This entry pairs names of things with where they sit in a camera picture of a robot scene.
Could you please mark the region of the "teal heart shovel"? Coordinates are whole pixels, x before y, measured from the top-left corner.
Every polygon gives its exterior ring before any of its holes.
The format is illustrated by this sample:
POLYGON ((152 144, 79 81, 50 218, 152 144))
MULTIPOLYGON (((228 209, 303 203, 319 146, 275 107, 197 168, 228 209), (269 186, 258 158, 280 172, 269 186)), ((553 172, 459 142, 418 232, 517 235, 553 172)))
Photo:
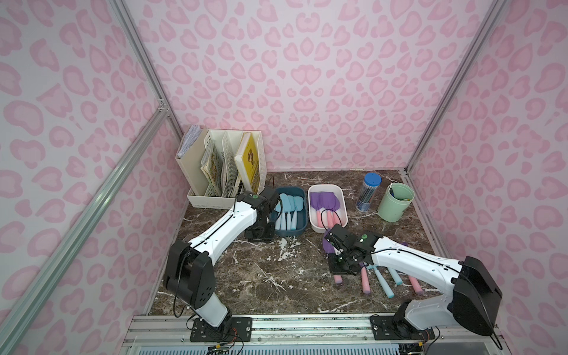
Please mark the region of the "teal heart shovel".
POLYGON ((297 212, 297 220, 298 220, 298 212, 302 211, 304 207, 303 198, 301 198, 300 196, 291 196, 289 200, 291 202, 292 211, 295 210, 297 212))

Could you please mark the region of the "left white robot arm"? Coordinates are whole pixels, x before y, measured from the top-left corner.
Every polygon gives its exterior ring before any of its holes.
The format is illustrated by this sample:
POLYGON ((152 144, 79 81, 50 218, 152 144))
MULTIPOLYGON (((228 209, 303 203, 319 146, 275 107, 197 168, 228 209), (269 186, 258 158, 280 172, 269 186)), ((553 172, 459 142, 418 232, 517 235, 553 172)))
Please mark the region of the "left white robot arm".
POLYGON ((231 312, 219 300, 214 265, 240 236, 251 242, 267 243, 275 236, 270 219, 280 202, 275 189, 261 193, 244 192, 232 208, 205 232, 190 241, 175 241, 170 247, 164 272, 164 288, 174 301, 185 302, 210 327, 225 334, 231 328, 231 312))

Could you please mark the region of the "teal round shovel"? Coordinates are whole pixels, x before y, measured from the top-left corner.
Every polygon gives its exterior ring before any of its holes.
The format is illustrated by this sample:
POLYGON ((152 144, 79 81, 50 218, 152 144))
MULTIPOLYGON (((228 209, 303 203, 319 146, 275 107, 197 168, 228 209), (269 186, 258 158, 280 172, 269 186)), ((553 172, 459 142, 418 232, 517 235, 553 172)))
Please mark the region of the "teal round shovel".
POLYGON ((286 230, 293 231, 297 228, 297 212, 295 210, 286 213, 286 230))
POLYGON ((277 219, 275 220, 275 230, 280 230, 282 220, 282 211, 279 206, 277 206, 277 219))

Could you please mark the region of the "purple square shovel pink handle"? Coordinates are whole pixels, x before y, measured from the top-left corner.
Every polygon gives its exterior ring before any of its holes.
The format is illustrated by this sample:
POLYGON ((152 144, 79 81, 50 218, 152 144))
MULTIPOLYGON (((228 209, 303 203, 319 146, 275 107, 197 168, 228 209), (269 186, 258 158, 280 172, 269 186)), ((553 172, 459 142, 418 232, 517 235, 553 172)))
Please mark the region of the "purple square shovel pink handle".
POLYGON ((314 216, 316 225, 319 228, 323 227, 323 220, 322 220, 322 192, 311 192, 310 195, 310 204, 312 209, 314 210, 314 216))

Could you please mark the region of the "dark teal storage box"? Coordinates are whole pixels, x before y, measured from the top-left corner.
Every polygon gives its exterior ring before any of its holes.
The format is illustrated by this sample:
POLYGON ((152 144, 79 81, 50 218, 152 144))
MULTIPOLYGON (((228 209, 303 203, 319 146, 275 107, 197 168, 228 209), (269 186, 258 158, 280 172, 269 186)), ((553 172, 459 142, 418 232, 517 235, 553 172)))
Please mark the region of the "dark teal storage box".
MULTIPOLYGON (((276 236, 299 237, 300 235, 302 235, 302 233, 306 230, 306 227, 309 225, 309 215, 308 215, 309 208, 307 207, 308 198, 306 196, 306 193, 303 189, 301 189, 300 187, 296 187, 296 186, 279 187, 279 188, 276 188, 276 191, 277 191, 278 195, 280 195, 281 193, 287 194, 288 198, 290 198, 291 196, 300 196, 301 198, 303 198, 304 207, 303 207, 302 211, 298 212, 297 229, 293 230, 293 231, 275 230, 276 236)), ((273 211, 270 218, 271 218, 271 220, 273 220, 275 222, 275 220, 277 219, 277 211, 276 210, 273 211)))

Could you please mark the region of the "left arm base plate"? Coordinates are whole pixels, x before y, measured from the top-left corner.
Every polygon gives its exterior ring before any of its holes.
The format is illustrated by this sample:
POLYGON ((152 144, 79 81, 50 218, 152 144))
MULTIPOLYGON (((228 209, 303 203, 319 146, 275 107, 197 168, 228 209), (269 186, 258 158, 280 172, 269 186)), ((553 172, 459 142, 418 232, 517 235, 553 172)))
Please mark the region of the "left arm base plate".
POLYGON ((230 342, 232 340, 244 343, 251 340, 253 319, 251 317, 231 317, 222 322, 219 327, 213 327, 204 319, 195 319, 189 327, 191 343, 230 342))

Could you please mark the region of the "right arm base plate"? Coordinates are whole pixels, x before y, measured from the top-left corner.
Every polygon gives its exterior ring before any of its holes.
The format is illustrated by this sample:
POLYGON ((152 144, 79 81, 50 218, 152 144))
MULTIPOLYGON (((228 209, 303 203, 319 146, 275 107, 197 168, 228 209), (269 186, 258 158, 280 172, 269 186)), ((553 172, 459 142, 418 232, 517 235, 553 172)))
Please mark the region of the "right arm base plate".
POLYGON ((418 330, 404 319, 395 316, 373 314, 369 318, 375 340, 418 340, 427 342, 436 339, 431 328, 418 330))

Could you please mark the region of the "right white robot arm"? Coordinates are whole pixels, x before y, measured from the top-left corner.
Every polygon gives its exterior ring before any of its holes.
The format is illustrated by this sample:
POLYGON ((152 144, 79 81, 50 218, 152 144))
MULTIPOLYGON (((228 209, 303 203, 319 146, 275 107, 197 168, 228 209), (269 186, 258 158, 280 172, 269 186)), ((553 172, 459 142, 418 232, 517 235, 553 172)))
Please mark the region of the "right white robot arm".
POLYGON ((399 338, 457 325, 480 336, 493 336, 502 292, 481 260, 437 257, 382 235, 357 236, 339 224, 324 238, 334 249, 329 262, 334 275, 356 275, 365 266, 378 266, 415 277, 439 291, 436 297, 399 306, 391 321, 399 338))

